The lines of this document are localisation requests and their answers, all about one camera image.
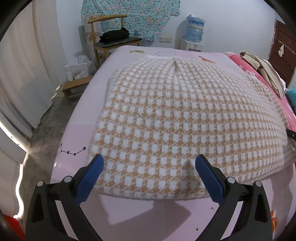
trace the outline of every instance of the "black bag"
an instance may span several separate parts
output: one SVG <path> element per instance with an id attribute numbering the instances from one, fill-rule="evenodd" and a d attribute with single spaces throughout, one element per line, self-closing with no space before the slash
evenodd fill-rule
<path id="1" fill-rule="evenodd" d="M 100 36 L 100 41 L 102 43 L 108 43 L 110 41 L 122 39 L 129 36 L 129 31 L 125 28 L 121 28 L 118 30 L 112 30 Z"/>

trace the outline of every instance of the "plastic bag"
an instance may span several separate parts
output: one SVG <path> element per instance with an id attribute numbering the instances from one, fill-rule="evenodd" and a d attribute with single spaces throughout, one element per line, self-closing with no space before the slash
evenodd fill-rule
<path id="1" fill-rule="evenodd" d="M 187 18 L 187 25 L 185 29 L 184 39 L 189 42 L 201 42 L 203 36 L 203 27 L 205 20 L 189 15 Z"/>
<path id="2" fill-rule="evenodd" d="M 93 61 L 90 61 L 86 55 L 78 56 L 78 65 L 65 66 L 66 73 L 68 74 L 68 80 L 80 79 L 90 75 L 94 75 L 97 71 Z"/>

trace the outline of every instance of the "chair seat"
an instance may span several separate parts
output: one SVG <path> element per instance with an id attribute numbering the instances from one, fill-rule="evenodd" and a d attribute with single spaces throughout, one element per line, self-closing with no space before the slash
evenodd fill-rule
<path id="1" fill-rule="evenodd" d="M 139 37 L 136 37 L 136 36 L 128 36 L 128 37 L 125 37 L 122 39 L 110 41 L 108 43 L 97 42 L 94 44 L 94 46 L 98 47 L 98 48 L 107 48 L 107 47 L 110 47 L 110 46 L 113 46 L 116 44 L 124 44 L 124 43 L 132 42 L 132 41 L 139 41 L 139 40 L 142 40 L 142 39 Z"/>

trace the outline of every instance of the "orange shell print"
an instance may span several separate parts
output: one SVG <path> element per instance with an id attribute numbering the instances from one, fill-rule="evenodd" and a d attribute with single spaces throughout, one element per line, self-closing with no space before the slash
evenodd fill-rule
<path id="1" fill-rule="evenodd" d="M 206 61 L 206 62 L 209 62 L 209 63 L 215 64 L 215 62 L 213 62 L 213 61 L 211 61 L 211 60 L 209 60 L 209 59 L 206 59 L 206 58 L 204 58 L 204 57 L 202 57 L 202 56 L 198 56 L 198 57 L 200 57 L 200 58 L 202 59 L 202 61 Z"/>
<path id="2" fill-rule="evenodd" d="M 274 217 L 274 212 L 271 210 L 270 212 L 270 216 L 271 216 L 271 224 L 272 224 L 272 233 L 274 232 L 274 230 L 276 229 L 277 223 L 278 223 L 278 218 Z"/>

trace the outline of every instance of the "blue gripper pad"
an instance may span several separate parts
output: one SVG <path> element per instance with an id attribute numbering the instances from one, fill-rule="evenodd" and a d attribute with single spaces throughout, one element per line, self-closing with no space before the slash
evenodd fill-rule
<path id="1" fill-rule="evenodd" d="M 210 194 L 213 202 L 218 203 L 219 205 L 223 204 L 223 186 L 216 177 L 215 173 L 212 171 L 208 161 L 204 160 L 201 155 L 198 155 L 195 159 L 195 168 L 204 183 L 207 191 Z"/>
<path id="2" fill-rule="evenodd" d="M 89 167 L 84 177 L 76 189 L 76 203 L 79 206 L 82 202 L 85 202 L 91 193 L 94 185 L 96 184 L 99 175 L 104 168 L 104 159 L 101 155 L 97 155 L 93 164 Z"/>

